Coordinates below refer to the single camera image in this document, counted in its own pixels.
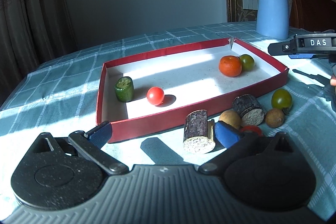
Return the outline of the person's hand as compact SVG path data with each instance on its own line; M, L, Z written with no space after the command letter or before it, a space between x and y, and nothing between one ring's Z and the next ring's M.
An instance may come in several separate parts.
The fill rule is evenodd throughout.
M335 77L335 75L332 75L332 77L330 79L330 84L331 84L331 86L336 86L336 77Z

